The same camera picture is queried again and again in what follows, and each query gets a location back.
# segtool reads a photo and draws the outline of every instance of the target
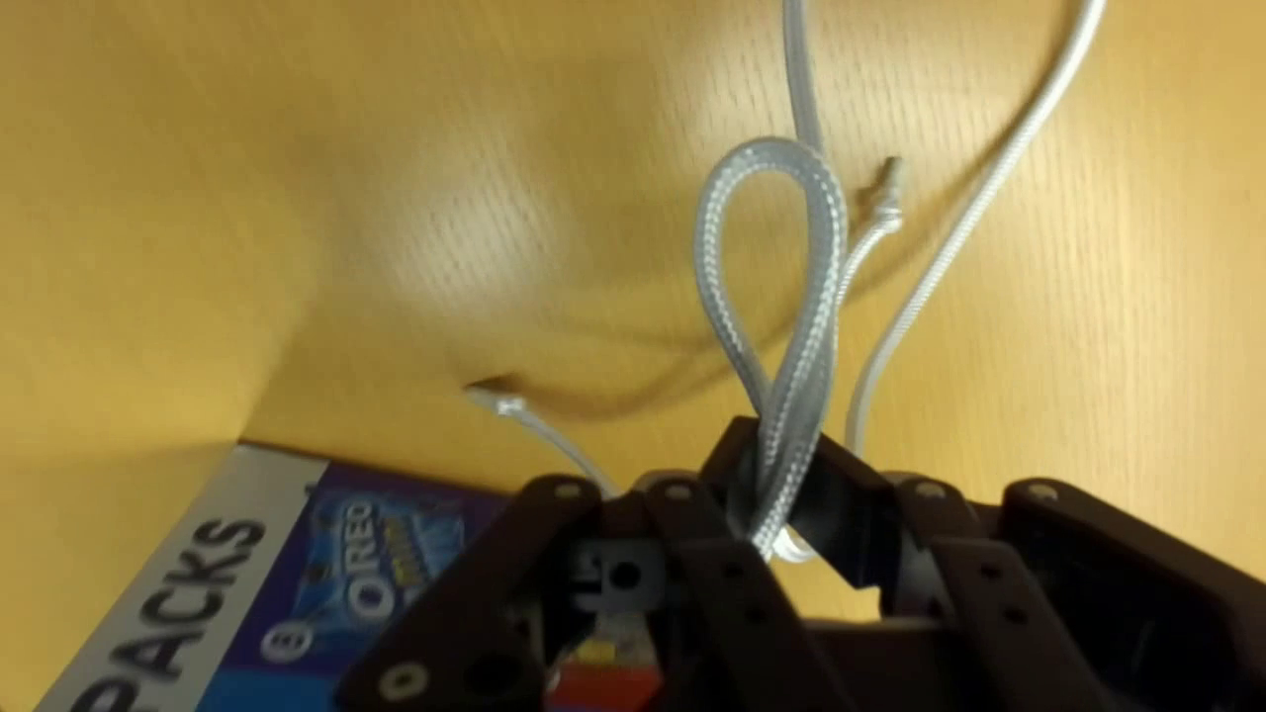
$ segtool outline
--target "table surface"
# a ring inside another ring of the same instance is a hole
[[[1266,505],[1266,5],[1110,6],[1082,75],[886,374],[868,459],[996,499],[1076,483],[1253,573]],[[1074,4],[822,0],[849,195],[909,218],[867,350]],[[0,22],[0,708],[30,709],[239,436],[514,488],[567,469],[461,385],[510,378],[620,483],[695,467],[742,389],[698,305],[699,186],[791,133],[776,0],[18,0]],[[801,198],[744,185],[729,286],[767,366]],[[858,616],[822,566],[803,611]]]

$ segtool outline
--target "wooden table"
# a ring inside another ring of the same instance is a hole
[[[843,310],[829,432],[1074,4],[820,0],[844,185],[910,168]],[[0,10],[0,708],[30,709],[239,436],[514,488],[460,395],[513,375],[613,476],[748,405],[695,296],[698,189],[790,134],[776,0],[16,0]],[[1053,122],[891,364],[868,457],[1056,476],[1266,576],[1266,5],[1110,0]],[[767,365],[801,199],[727,269]],[[779,566],[812,614],[861,614]]]

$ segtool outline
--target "wood grain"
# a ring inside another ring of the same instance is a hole
[[[843,313],[847,390],[1069,1],[820,0],[830,160],[910,167]],[[894,360],[870,459],[1050,475],[1266,576],[1266,6],[1113,0]],[[742,389],[698,188],[790,134],[776,0],[15,0],[0,9],[0,708],[30,709],[239,436],[514,488],[566,462],[460,397],[513,376],[615,479],[698,465]],[[772,367],[800,198],[746,186],[730,290]],[[858,616],[820,566],[803,611]]]

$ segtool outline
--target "screw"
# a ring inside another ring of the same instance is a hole
[[[422,694],[430,675],[420,663],[398,663],[379,678],[379,694],[387,702],[401,702]]]
[[[1046,499],[1047,502],[1055,502],[1060,498],[1060,490],[1048,484],[1031,484],[1029,494],[1038,499]]]
[[[944,499],[946,488],[933,481],[922,481],[914,485],[914,494],[918,494],[919,497],[924,497],[927,499]]]
[[[676,499],[677,502],[685,502],[693,495],[689,485],[684,484],[670,484],[667,489],[663,490],[663,495],[668,499]]]

